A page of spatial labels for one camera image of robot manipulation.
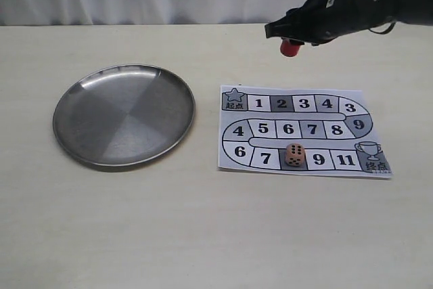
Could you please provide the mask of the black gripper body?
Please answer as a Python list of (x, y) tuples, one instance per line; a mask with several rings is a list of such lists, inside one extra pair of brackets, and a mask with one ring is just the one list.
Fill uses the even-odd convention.
[(306, 0), (294, 14), (304, 37), (333, 41), (386, 24), (431, 26), (432, 0)]

